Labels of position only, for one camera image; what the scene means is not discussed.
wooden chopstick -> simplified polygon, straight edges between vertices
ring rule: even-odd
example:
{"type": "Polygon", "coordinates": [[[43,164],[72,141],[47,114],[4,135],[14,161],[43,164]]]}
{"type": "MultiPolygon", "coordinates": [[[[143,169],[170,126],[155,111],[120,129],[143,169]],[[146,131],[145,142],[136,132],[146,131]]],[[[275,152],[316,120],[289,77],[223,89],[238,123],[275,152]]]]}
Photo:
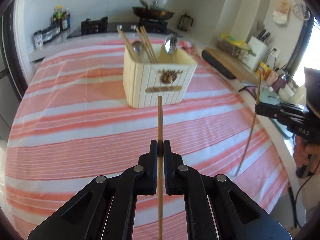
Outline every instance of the wooden chopstick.
{"type": "Polygon", "coordinates": [[[146,41],[144,39],[144,36],[142,35],[142,33],[140,32],[138,27],[136,28],[136,32],[137,32],[137,34],[138,34],[138,36],[139,36],[139,38],[140,38],[140,40],[141,40],[141,42],[143,44],[144,50],[146,51],[146,53],[148,55],[150,63],[154,64],[151,52],[149,51],[149,47],[147,46],[146,41]]]}
{"type": "MultiPolygon", "coordinates": [[[[259,100],[260,100],[260,89],[261,89],[261,73],[259,73],[259,81],[258,81],[258,92],[257,92],[257,98],[256,98],[256,105],[259,103],[259,100]]],[[[249,144],[250,144],[250,140],[251,140],[251,136],[252,136],[252,133],[253,133],[253,128],[254,128],[254,125],[255,125],[255,122],[256,122],[256,117],[257,117],[257,113],[254,112],[254,115],[253,115],[253,120],[252,120],[252,124],[251,124],[251,129],[250,129],[250,134],[249,134],[249,138],[248,138],[248,141],[247,141],[247,144],[245,146],[245,150],[244,150],[244,154],[242,155],[242,158],[241,158],[241,162],[239,164],[239,167],[236,171],[236,177],[238,176],[238,173],[241,169],[241,166],[244,162],[244,158],[247,154],[247,150],[249,148],[249,144]]]]}
{"type": "Polygon", "coordinates": [[[162,96],[158,97],[158,220],[159,240],[162,240],[163,229],[163,111],[162,96]]]}
{"type": "Polygon", "coordinates": [[[125,34],[123,33],[123,31],[121,31],[119,28],[117,28],[118,33],[121,35],[124,44],[127,46],[127,49],[129,51],[129,54],[131,55],[131,57],[136,61],[136,62],[140,62],[139,56],[137,55],[137,53],[133,50],[130,41],[128,40],[128,38],[125,36],[125,34]]]}
{"type": "Polygon", "coordinates": [[[152,47],[152,45],[151,45],[151,43],[150,43],[149,36],[148,36],[147,31],[146,31],[146,28],[145,28],[144,26],[142,26],[142,27],[140,28],[140,31],[141,31],[142,35],[144,35],[144,37],[145,37],[145,39],[146,39],[146,43],[147,43],[147,45],[148,45],[149,48],[150,48],[151,55],[152,55],[152,57],[153,57],[153,59],[154,59],[155,64],[158,64],[158,61],[157,61],[157,58],[156,58],[156,54],[155,54],[155,51],[153,50],[153,47],[152,47]]]}
{"type": "Polygon", "coordinates": [[[141,38],[142,38],[142,40],[143,40],[143,42],[144,42],[144,44],[146,46],[146,49],[147,49],[147,51],[149,53],[149,56],[151,57],[150,62],[152,64],[155,64],[156,61],[155,61],[155,59],[153,57],[153,54],[152,54],[152,48],[149,46],[148,37],[145,36],[145,33],[143,32],[143,28],[142,27],[140,27],[140,34],[141,34],[141,38]]]}

human hand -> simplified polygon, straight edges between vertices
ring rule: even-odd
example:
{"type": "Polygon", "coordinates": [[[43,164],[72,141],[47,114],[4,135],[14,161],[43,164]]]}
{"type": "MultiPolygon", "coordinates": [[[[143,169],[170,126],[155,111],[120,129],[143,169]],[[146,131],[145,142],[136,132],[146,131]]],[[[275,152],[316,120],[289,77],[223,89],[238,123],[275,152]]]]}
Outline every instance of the human hand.
{"type": "MultiPolygon", "coordinates": [[[[302,142],[302,138],[299,136],[296,136],[295,141],[296,145],[294,147],[293,158],[298,168],[301,168],[303,165],[309,164],[309,154],[317,155],[316,160],[313,162],[310,168],[310,171],[314,173],[320,160],[320,145],[313,143],[304,145],[302,142]]],[[[318,167],[315,174],[320,174],[320,167],[318,167]]]]}

wall outlet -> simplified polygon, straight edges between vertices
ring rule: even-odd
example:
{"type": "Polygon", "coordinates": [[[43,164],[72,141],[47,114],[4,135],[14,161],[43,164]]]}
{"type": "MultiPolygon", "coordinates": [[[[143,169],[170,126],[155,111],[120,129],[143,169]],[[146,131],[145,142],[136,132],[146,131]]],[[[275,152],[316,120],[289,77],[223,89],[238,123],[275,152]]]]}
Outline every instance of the wall outlet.
{"type": "Polygon", "coordinates": [[[270,56],[272,56],[273,58],[279,58],[280,53],[281,53],[281,49],[273,46],[270,51],[272,51],[272,52],[270,53],[270,56]]]}

cloth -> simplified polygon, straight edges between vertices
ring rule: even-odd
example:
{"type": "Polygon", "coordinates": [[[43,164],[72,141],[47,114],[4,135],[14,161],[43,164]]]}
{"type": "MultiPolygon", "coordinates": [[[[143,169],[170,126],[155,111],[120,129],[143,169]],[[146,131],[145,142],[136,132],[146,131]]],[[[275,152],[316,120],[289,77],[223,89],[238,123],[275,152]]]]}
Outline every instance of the cloth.
{"type": "MultiPolygon", "coordinates": [[[[308,179],[299,179],[300,186],[308,179]]],[[[314,175],[301,189],[302,203],[306,209],[306,220],[308,220],[315,207],[320,201],[320,174],[314,175]]]]}
{"type": "MultiPolygon", "coordinates": [[[[152,40],[163,43],[164,39],[152,40]]],[[[226,174],[270,212],[288,177],[257,122],[239,175],[252,111],[188,43],[198,67],[183,101],[164,106],[164,139],[200,173],[226,174]]],[[[10,220],[23,238],[98,175],[137,164],[157,138],[157,107],[131,108],[120,40],[46,57],[14,120],[5,166],[10,220]]],[[[187,239],[182,196],[164,195],[164,239],[187,239]]],[[[139,196],[133,239],[157,237],[157,195],[139,196]]]]}

table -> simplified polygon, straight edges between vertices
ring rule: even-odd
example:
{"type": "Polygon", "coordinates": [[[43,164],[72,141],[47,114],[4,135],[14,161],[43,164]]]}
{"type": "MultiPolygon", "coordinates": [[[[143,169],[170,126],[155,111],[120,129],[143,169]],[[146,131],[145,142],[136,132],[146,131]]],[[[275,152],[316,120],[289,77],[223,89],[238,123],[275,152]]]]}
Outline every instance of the table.
{"type": "MultiPolygon", "coordinates": [[[[152,43],[163,43],[153,39],[152,43]]],[[[188,53],[187,42],[180,44],[188,53]]],[[[183,101],[164,106],[164,139],[186,165],[224,173],[270,212],[288,177],[257,122],[242,169],[252,111],[201,58],[183,101]]],[[[157,137],[157,107],[133,109],[123,89],[121,40],[69,49],[41,63],[10,134],[5,186],[10,221],[29,232],[98,175],[134,166],[157,137]]],[[[139,196],[133,239],[157,235],[157,196],[139,196]]],[[[164,195],[164,239],[186,239],[181,196],[164,195]]]]}

